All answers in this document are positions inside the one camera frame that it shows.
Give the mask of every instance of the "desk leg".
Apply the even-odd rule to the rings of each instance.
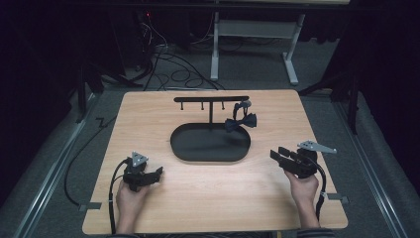
[[[210,79],[219,79],[219,13],[214,13],[213,55],[211,57]]]
[[[296,72],[294,71],[293,63],[291,62],[291,57],[293,56],[294,49],[296,48],[297,40],[299,39],[304,19],[304,14],[299,15],[299,19],[297,20],[296,27],[294,28],[293,37],[291,39],[290,49],[288,53],[283,53],[282,55],[284,65],[286,66],[287,75],[292,85],[297,85],[299,83],[297,80]]]

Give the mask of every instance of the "light wood surface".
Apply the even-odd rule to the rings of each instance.
[[[244,126],[252,142],[243,159],[235,163],[188,163],[173,154],[169,139],[176,127],[209,119],[208,105],[204,104],[205,109],[201,110],[201,103],[184,103],[184,110],[180,110],[174,97],[243,95],[250,96],[249,113],[258,117],[256,128]],[[226,109],[222,110],[221,103],[215,103],[213,121],[232,118],[234,104],[225,102]],[[83,231],[111,232],[107,203],[110,180],[117,165],[132,151],[150,158],[146,172],[163,167],[160,183],[152,186],[138,219],[139,233],[298,228],[289,181],[269,157],[269,151],[278,146],[295,151],[296,145],[306,140],[316,141],[294,90],[129,92],[123,99],[91,198],[91,202],[102,202],[102,206],[100,210],[87,211]],[[334,193],[328,168],[322,155],[318,156],[327,175],[327,192]],[[348,220],[341,202],[326,199],[320,221],[328,228],[346,227]]]

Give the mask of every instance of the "person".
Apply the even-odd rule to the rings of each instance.
[[[321,228],[313,205],[319,185],[315,176],[298,178],[296,175],[284,171],[290,181],[290,190],[296,203],[301,229],[297,231],[297,238],[325,238],[335,237],[331,229]],[[116,234],[109,238],[138,238],[134,235],[137,217],[142,210],[145,197],[150,186],[143,186],[138,192],[131,191],[129,185],[121,181],[117,193],[117,206],[120,218],[117,223]]]

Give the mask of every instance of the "metal rail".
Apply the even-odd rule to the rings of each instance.
[[[362,172],[367,179],[367,184],[371,189],[371,192],[377,202],[377,205],[379,206],[380,211],[382,212],[382,215],[389,227],[390,232],[392,233],[392,236],[408,237],[401,223],[401,220],[395,212],[392,201],[389,199],[385,189],[383,188],[379,178],[376,175],[373,166],[368,159],[368,155],[366,154],[361,141],[356,135],[353,134],[352,130],[347,124],[347,113],[344,109],[344,106],[340,102],[333,103],[333,105],[336,113],[342,120],[343,126],[346,128],[350,139],[352,140],[356,152],[358,153]]]
[[[94,95],[91,94],[88,100],[91,101],[92,105],[88,108],[86,117],[73,128],[73,133],[62,148],[58,159],[52,164],[52,167],[44,179],[40,190],[35,196],[30,208],[28,209],[25,217],[23,218],[13,237],[33,237],[35,228],[37,227],[37,224],[43,215],[44,210],[50,201],[50,198],[53,195],[56,185],[58,184],[59,179],[65,172],[65,169],[71,160],[69,157],[71,149],[73,148],[78,135],[86,124],[86,118],[92,111],[94,104],[97,102],[97,97],[94,97]]]

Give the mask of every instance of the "hand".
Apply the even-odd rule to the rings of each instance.
[[[123,180],[117,193],[117,205],[120,211],[120,218],[117,224],[117,234],[133,234],[137,217],[145,202],[145,196],[150,186],[139,187],[139,191],[131,191],[129,185]]]
[[[296,175],[284,171],[290,180],[291,196],[299,212],[300,225],[302,228],[318,228],[319,221],[313,205],[315,193],[318,188],[318,180],[315,176],[297,178]]]

